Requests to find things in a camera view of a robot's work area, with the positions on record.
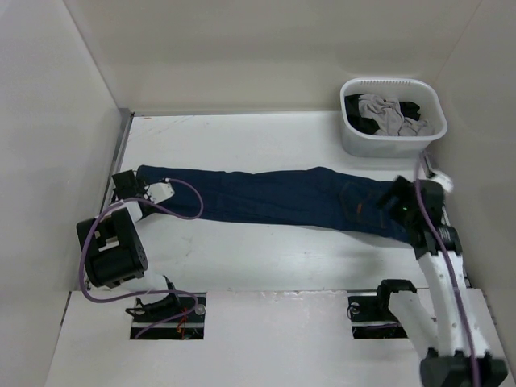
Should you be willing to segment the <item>dark blue denim trousers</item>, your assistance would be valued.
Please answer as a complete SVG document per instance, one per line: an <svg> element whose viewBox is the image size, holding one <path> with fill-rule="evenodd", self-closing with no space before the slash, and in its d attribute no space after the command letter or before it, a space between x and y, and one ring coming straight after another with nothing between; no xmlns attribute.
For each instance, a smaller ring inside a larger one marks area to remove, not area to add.
<svg viewBox="0 0 516 387"><path fill-rule="evenodd" d="M244 173L141 165L136 176L148 184L172 180L175 194L162 205L188 217L199 214L227 223L319 227L409 240L387 210L377 207L390 181L323 167Z"/></svg>

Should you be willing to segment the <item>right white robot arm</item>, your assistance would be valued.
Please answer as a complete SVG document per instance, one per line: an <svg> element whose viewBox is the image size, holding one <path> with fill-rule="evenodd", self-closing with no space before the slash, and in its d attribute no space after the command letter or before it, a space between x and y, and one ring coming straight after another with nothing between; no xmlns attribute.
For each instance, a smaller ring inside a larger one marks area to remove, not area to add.
<svg viewBox="0 0 516 387"><path fill-rule="evenodd" d="M435 180L398 177L378 201L403 226L427 280L434 311L408 280L384 280L374 310L398 320L418 353L424 386L499 386L506 362L493 355L477 324L464 279L462 246L445 217L445 189Z"/></svg>

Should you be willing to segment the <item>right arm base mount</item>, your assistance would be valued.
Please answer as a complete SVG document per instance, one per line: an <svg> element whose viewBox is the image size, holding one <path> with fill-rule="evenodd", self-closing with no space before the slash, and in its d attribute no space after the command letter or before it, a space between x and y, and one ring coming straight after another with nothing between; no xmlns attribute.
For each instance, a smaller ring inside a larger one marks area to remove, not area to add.
<svg viewBox="0 0 516 387"><path fill-rule="evenodd" d="M407 334L399 321L380 307L375 292L347 294L347 318L354 339L406 339Z"/></svg>

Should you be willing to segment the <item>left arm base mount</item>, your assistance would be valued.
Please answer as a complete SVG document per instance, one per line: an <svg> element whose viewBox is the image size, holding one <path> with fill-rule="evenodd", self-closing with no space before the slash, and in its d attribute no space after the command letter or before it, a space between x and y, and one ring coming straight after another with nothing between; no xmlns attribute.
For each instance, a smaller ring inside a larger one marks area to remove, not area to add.
<svg viewBox="0 0 516 387"><path fill-rule="evenodd" d="M125 309L131 317L130 339L202 340L206 320L206 293L197 293L198 304L187 295L168 295L156 302L136 298Z"/></svg>

